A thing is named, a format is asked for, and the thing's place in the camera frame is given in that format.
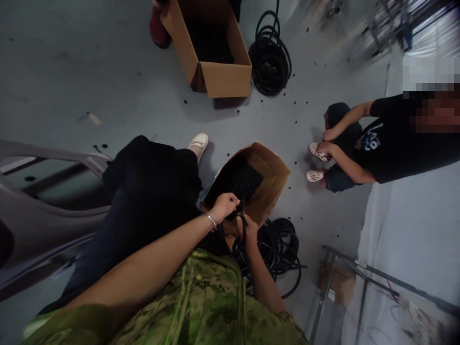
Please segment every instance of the cable coil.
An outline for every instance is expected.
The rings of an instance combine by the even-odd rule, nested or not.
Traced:
[[[248,51],[253,65],[253,84],[265,96],[278,95],[291,77],[291,58],[280,39],[278,9],[279,0],[276,12],[268,10],[262,14],[255,30],[255,41]],[[275,19],[273,25],[265,25],[259,30],[262,20],[269,15]]]
[[[282,298],[285,299],[291,296],[300,284],[302,276],[301,269],[307,268],[307,266],[300,264],[297,257],[299,239],[296,235],[294,225],[286,218],[279,218],[273,222],[268,219],[259,229],[257,245],[265,265],[275,282],[279,275],[292,270],[299,271],[294,287],[287,294],[283,295]],[[241,275],[247,278],[247,287],[250,288],[252,280],[244,250],[240,246],[236,246],[233,251],[233,257],[240,266]]]

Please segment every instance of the small cardboard box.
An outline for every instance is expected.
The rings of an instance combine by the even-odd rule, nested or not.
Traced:
[[[260,187],[257,188],[253,196],[244,205],[244,212],[257,224],[262,225],[275,208],[291,171],[279,156],[258,142],[239,150],[229,161],[238,154],[241,154],[247,162],[264,177]],[[222,168],[217,172],[214,178],[209,181],[201,195],[201,207],[205,212],[209,211],[212,206],[205,205],[204,200],[221,170]],[[236,220],[232,222],[224,220],[223,230],[226,234],[237,237],[238,229]]]
[[[225,27],[234,64],[198,61],[184,21],[196,17]],[[210,98],[249,96],[251,60],[228,0],[169,0],[161,21],[171,35],[189,85],[207,92]]]
[[[330,272],[331,265],[324,264],[320,268],[320,277],[318,279],[318,288],[324,290],[327,284],[327,275]],[[347,306],[353,297],[355,288],[355,273],[344,268],[335,266],[332,272],[330,292],[326,298],[330,298],[333,302]]]

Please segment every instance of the white sandal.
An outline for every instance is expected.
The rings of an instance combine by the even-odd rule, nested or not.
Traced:
[[[317,143],[311,143],[310,146],[309,146],[311,154],[315,155],[316,157],[318,157],[323,162],[329,162],[330,159],[326,157],[325,153],[316,153],[317,148],[318,148]]]
[[[322,180],[324,177],[324,171],[323,170],[308,170],[307,171],[307,180],[310,182],[318,182],[319,180]]]
[[[206,150],[207,144],[209,143],[209,137],[207,134],[200,133],[196,137],[193,138],[192,142],[188,146],[188,149],[190,150],[192,146],[198,146],[201,148],[201,154],[198,156],[198,163],[200,163],[201,156],[203,155],[203,152]]]

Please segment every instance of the hand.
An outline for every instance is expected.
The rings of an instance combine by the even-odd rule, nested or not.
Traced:
[[[335,144],[329,142],[329,141],[323,141],[322,143],[318,144],[318,148],[316,149],[316,153],[325,153],[326,156],[331,157],[332,156],[332,150],[334,148]]]
[[[337,131],[335,130],[335,127],[333,127],[331,129],[327,129],[327,130],[324,131],[324,133],[322,134],[322,140],[323,141],[332,141],[335,138],[337,138],[338,136],[339,136],[339,134],[337,134]]]
[[[214,219],[216,224],[222,223],[226,216],[233,211],[236,211],[236,206],[240,204],[240,201],[233,193],[224,193],[219,195],[214,207],[210,210],[209,215]]]
[[[244,219],[246,219],[246,252],[253,249],[259,250],[257,248],[257,233],[259,231],[259,224],[253,221],[247,214],[244,214]],[[240,216],[236,217],[236,223],[238,225],[238,232],[240,242],[243,242],[243,220]]]

